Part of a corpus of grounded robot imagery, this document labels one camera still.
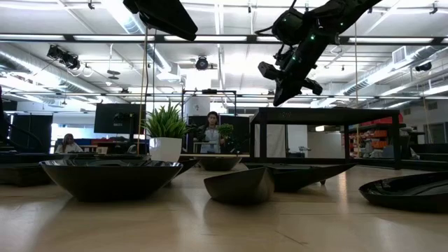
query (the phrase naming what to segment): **potted plant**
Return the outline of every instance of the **potted plant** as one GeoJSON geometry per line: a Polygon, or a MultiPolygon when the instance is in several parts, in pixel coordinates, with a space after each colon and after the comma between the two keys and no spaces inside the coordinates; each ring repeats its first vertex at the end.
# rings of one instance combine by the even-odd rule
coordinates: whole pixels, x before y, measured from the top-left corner
{"type": "Polygon", "coordinates": [[[233,125],[224,123],[221,126],[218,126],[218,132],[222,138],[228,139],[233,133],[233,125]]]}
{"type": "Polygon", "coordinates": [[[149,113],[143,127],[149,134],[149,151],[152,160],[178,162],[182,150],[182,138],[188,133],[187,125],[179,116],[177,105],[149,113]]]}

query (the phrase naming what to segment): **white pot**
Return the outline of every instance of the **white pot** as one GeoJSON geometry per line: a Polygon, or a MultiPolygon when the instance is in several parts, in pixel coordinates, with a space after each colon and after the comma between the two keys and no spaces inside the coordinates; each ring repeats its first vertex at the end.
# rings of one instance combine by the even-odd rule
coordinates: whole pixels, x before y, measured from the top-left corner
{"type": "Polygon", "coordinates": [[[182,151],[182,139],[155,137],[149,139],[151,160],[178,162],[182,151]]]}

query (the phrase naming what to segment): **person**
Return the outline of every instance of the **person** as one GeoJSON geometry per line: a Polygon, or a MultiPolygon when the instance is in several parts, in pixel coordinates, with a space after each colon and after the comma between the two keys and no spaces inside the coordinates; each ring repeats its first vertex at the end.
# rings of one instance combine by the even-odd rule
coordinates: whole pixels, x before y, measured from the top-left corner
{"type": "Polygon", "coordinates": [[[72,152],[83,152],[83,149],[75,143],[72,134],[66,134],[62,144],[60,144],[55,153],[72,153],[72,152]]]}
{"type": "Polygon", "coordinates": [[[202,132],[201,141],[206,141],[211,144],[202,144],[201,153],[221,153],[221,145],[225,140],[221,138],[218,132],[218,113],[215,111],[207,114],[207,122],[205,125],[199,127],[202,132]]]}

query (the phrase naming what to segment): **exposed ductwork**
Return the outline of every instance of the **exposed ductwork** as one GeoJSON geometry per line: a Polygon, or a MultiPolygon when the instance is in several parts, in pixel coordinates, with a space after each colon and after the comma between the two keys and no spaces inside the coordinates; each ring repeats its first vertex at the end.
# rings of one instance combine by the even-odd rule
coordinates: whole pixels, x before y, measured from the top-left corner
{"type": "MultiPolygon", "coordinates": [[[[140,22],[138,15],[133,15],[126,9],[123,0],[103,0],[103,5],[128,34],[145,34],[146,27],[140,22]]],[[[139,44],[139,46],[145,50],[144,44],[139,44]]],[[[146,53],[154,61],[158,70],[171,71],[171,67],[165,58],[161,56],[157,49],[154,50],[154,45],[148,43],[146,53]]]]}
{"type": "MultiPolygon", "coordinates": [[[[67,71],[59,67],[48,64],[28,52],[25,52],[15,46],[7,43],[0,43],[0,64],[4,66],[13,66],[9,68],[9,72],[27,74],[29,78],[37,83],[57,88],[60,85],[67,86],[70,92],[98,92],[104,93],[105,90],[90,84],[80,78],[67,74],[67,71]]],[[[119,97],[108,97],[111,102],[127,103],[119,97]]]]}
{"type": "MultiPolygon", "coordinates": [[[[393,59],[387,60],[372,70],[366,71],[358,82],[356,79],[347,83],[337,95],[351,95],[356,90],[366,88],[386,78],[399,73],[405,67],[415,67],[428,61],[433,61],[448,55],[448,47],[444,46],[405,46],[393,53],[393,59]]],[[[325,107],[335,102],[336,99],[328,98],[317,103],[317,107],[325,107]]]]}

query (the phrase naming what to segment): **green plant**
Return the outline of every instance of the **green plant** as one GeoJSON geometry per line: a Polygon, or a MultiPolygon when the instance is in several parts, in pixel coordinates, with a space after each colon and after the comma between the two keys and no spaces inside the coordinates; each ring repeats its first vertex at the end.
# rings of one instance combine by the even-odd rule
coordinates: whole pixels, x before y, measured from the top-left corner
{"type": "Polygon", "coordinates": [[[218,132],[223,138],[228,138],[233,133],[233,125],[224,123],[218,127],[218,132]]]}
{"type": "Polygon", "coordinates": [[[168,108],[162,106],[161,109],[149,113],[148,119],[143,121],[143,128],[150,137],[169,137],[181,139],[188,133],[188,128],[179,116],[177,105],[169,103],[168,108]]]}

